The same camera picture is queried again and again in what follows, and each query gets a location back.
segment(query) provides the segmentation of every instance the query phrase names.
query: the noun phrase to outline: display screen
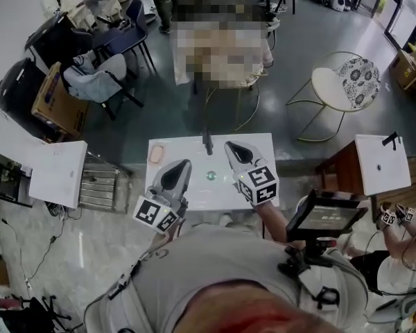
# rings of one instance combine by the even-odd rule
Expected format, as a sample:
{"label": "display screen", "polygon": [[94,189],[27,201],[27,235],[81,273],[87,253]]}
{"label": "display screen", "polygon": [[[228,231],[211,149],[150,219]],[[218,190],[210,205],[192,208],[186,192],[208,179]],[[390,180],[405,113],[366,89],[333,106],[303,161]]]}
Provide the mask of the display screen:
{"label": "display screen", "polygon": [[358,213],[358,208],[315,206],[300,230],[342,230]]}

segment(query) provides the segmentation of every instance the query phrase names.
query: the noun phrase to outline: green round object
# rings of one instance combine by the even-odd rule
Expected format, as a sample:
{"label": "green round object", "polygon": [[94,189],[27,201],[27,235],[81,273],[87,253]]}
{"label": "green round object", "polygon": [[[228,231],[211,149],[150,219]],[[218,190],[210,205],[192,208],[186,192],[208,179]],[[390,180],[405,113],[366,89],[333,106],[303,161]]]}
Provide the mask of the green round object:
{"label": "green round object", "polygon": [[208,171],[208,173],[207,173],[207,179],[208,180],[214,180],[214,179],[216,179],[216,172],[215,171],[212,171],[212,170]]}

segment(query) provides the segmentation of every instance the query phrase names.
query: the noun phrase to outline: gray pants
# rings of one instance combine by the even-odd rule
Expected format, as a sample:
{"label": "gray pants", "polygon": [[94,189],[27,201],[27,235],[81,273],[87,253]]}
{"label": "gray pants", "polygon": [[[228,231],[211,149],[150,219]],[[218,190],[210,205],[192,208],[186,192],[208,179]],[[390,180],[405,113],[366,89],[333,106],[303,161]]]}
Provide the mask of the gray pants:
{"label": "gray pants", "polygon": [[[111,18],[112,9],[117,0],[84,0],[83,2],[85,3],[86,7],[91,10],[91,13],[94,17],[103,15],[102,17]],[[99,30],[105,31],[108,29],[106,24],[100,22],[97,19],[96,24]]]}

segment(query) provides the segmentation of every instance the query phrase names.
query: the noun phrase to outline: mirror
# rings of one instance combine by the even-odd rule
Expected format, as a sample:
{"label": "mirror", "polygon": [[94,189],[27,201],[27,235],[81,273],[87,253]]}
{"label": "mirror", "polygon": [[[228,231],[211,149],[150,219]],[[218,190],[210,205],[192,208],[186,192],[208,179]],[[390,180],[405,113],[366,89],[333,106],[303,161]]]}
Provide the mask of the mirror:
{"label": "mirror", "polygon": [[42,0],[42,8],[46,17],[52,17],[62,9],[62,0]]}

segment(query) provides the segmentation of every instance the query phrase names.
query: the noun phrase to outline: black shorts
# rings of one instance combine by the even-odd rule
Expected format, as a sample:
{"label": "black shorts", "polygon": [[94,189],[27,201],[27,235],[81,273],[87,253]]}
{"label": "black shorts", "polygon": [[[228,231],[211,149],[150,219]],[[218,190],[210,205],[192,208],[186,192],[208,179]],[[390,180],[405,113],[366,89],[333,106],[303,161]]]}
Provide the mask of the black shorts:
{"label": "black shorts", "polygon": [[373,253],[354,257],[349,262],[364,276],[370,291],[377,291],[377,272],[381,263],[389,256],[388,250],[375,250]]}

